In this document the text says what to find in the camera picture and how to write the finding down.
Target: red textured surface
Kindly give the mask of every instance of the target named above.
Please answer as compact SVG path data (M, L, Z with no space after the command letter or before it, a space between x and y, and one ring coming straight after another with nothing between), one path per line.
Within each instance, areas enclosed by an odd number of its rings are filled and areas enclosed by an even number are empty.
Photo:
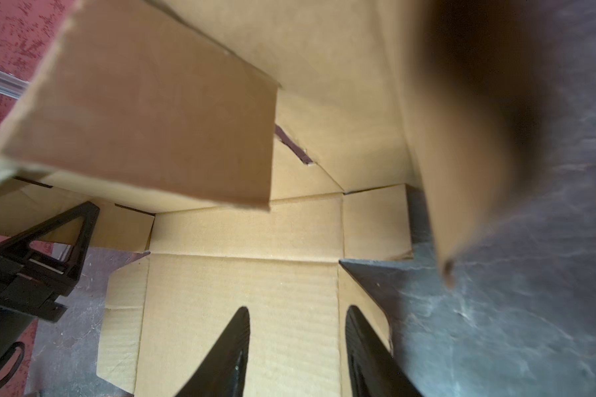
M25 81L31 79L72 3L73 0L1 0L0 70ZM0 95L0 123L14 103L14 99ZM35 249L50 254L53 245L40 243ZM26 344L25 359L15 377L0 390L0 397L24 394L36 330L37 320L20 337L19 340ZM6 365L0 378L11 368L12 362Z

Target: cardboard box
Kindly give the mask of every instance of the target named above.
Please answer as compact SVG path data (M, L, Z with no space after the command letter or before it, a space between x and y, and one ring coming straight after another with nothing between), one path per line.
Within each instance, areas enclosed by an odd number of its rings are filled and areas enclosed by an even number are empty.
M413 184L445 268L512 184L502 123L411 84L421 4L153 3L76 3L0 127L0 234L92 199L93 246L151 251L111 277L98 357L137 396L175 393L243 305L246 395L348 396L349 305L390 342L339 259L412 256Z

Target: metal strip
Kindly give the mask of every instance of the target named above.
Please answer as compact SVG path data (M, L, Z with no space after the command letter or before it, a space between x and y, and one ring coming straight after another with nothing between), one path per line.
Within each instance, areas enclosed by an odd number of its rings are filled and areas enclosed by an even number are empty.
M26 81L20 80L10 74L0 72L0 94L19 99L27 86L28 83Z

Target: black triangular gripper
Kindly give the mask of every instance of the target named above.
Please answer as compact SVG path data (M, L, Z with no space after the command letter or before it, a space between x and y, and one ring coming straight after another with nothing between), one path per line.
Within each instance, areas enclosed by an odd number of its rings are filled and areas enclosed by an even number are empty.
M242 397L250 346L250 312L240 307L175 397Z
M345 334L353 397L422 397L357 306L346 312Z
M20 274L40 281L58 295L68 296L82 273L86 250L95 229L99 210L99 207L90 201L75 206L0 242L0 257L20 264L22 266ZM49 257L29 246L31 242L39 240L42 236L77 218L83 218L82 226L71 254L65 261Z

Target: cable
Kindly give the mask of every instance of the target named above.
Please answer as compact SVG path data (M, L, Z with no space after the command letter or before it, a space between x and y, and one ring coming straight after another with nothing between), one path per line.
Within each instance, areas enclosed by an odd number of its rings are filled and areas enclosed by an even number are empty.
M11 378L13 378L13 376L18 371L20 364L22 364L22 360L24 360L24 352L26 349L26 345L24 345L24 343L22 343L22 342L16 342L16 343L12 344L10 346L9 350L7 351L7 353L5 354L5 356L7 356L7 357L9 357L9 359L11 359L11 357L13 357L13 354L15 353L17 347L19 347L22 350L22 352L20 353L20 356L18 356L18 359L16 360L16 362L13 363L13 367L11 367L11 370L9 371L9 373L6 374L4 376L4 378L0 379L0 389L2 389L2 386L6 385L7 382L9 382L11 380Z

